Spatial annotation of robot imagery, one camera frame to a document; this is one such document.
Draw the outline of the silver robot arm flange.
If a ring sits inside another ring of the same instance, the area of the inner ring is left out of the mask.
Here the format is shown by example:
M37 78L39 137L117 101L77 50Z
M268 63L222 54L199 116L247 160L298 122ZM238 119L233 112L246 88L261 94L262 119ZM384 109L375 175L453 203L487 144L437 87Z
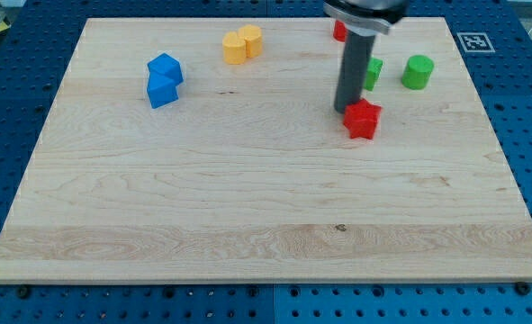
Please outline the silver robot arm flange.
M362 36L388 34L409 7L409 0L324 0L326 15Z

